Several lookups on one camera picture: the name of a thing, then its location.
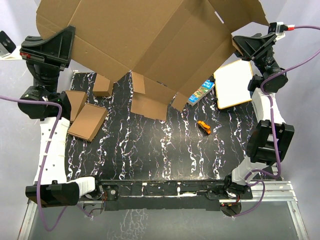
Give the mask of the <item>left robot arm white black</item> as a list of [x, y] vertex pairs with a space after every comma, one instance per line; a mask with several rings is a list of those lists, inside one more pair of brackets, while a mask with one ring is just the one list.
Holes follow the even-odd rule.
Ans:
[[93, 200], [103, 195], [104, 188], [94, 176], [68, 181], [65, 171], [72, 107], [67, 93], [57, 89], [60, 72], [70, 65], [75, 32], [69, 25], [47, 39], [27, 36], [20, 48], [33, 85], [17, 105], [30, 119], [40, 121], [41, 133], [38, 169], [25, 195], [43, 208], [74, 206], [85, 195]]

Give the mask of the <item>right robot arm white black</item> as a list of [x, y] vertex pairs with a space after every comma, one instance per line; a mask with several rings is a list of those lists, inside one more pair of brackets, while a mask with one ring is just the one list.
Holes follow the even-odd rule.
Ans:
[[243, 195], [258, 173], [267, 173], [266, 167], [280, 165], [295, 133], [294, 127], [282, 118], [276, 104], [275, 94], [288, 82], [284, 68], [274, 58], [276, 33], [237, 35], [232, 41], [236, 47], [235, 55], [244, 61], [253, 61], [261, 74], [255, 74], [247, 87], [252, 92], [257, 126], [247, 142], [245, 158], [223, 181], [223, 194], [230, 199]]

